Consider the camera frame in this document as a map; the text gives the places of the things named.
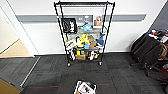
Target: black bag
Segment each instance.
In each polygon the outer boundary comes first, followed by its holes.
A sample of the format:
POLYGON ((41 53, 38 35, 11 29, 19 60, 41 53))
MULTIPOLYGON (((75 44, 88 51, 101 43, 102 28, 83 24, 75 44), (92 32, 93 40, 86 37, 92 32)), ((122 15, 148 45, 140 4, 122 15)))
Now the black bag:
POLYGON ((75 18, 61 18, 64 33, 77 33, 75 18))

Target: wall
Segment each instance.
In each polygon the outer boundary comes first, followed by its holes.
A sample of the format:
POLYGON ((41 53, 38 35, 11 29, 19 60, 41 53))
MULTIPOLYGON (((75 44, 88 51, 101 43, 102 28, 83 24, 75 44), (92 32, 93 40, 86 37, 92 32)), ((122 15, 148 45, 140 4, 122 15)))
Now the wall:
POLYGON ((159 15, 157 16, 157 18, 155 19, 154 23, 152 24, 149 30, 152 29, 168 30, 168 1, 164 5, 162 11, 159 13, 159 15))
POLYGON ((8 22, 8 18, 0 7, 0 53, 19 39, 8 22))
MULTIPOLYGON (((142 21, 115 21, 111 23, 106 52, 128 52, 132 42, 146 32, 167 0, 108 0, 116 2, 114 15, 146 14, 142 21)), ((55 15, 53 0, 8 0, 16 15, 55 15)), ((62 54, 63 43, 57 23, 23 23, 23 27, 32 40, 38 53, 62 54)))
POLYGON ((28 49, 28 51, 32 54, 32 56, 34 54, 38 54, 29 36, 24 30, 22 24, 16 19, 15 13, 12 10, 9 2, 7 0, 0 0, 0 7, 3 9, 5 14, 9 18, 9 21, 10 21, 9 23, 15 28, 15 33, 18 35, 18 37, 25 45, 25 47, 28 49))

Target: yellow object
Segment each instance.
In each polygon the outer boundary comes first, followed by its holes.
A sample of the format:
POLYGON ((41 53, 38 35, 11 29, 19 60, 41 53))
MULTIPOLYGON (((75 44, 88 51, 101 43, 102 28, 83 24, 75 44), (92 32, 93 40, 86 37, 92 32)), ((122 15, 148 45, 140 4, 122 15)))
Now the yellow object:
POLYGON ((82 42, 80 40, 77 41, 77 46, 82 44, 82 42))
POLYGON ((85 40, 85 44, 89 44, 89 40, 85 40))
POLYGON ((79 91, 77 91, 76 94, 81 94, 81 93, 79 91))
POLYGON ((0 94, 19 94, 21 91, 0 78, 0 94))
POLYGON ((80 51, 77 51, 77 55, 80 55, 80 51))

